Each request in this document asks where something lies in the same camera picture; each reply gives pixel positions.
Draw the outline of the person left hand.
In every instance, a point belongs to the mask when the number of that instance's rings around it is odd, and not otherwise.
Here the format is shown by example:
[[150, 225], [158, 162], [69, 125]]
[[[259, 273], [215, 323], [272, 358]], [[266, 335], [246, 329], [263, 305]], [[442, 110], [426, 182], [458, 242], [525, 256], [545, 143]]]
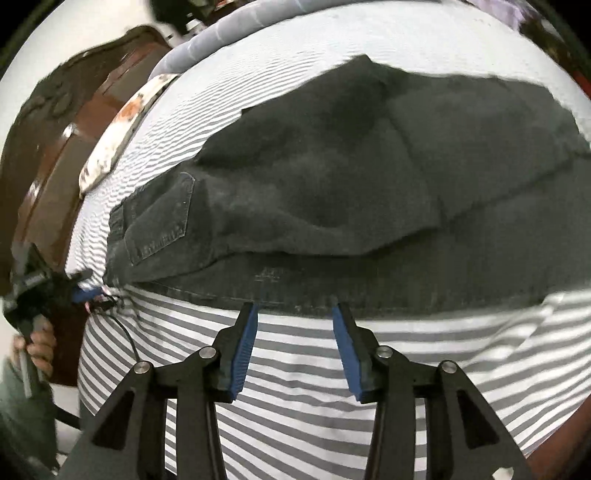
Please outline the person left hand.
[[56, 338], [53, 325], [43, 316], [34, 320], [35, 329], [27, 342], [20, 334], [12, 340], [11, 362], [15, 369], [20, 368], [19, 355], [27, 352], [33, 364], [42, 373], [45, 380], [49, 380], [53, 373], [54, 349]]

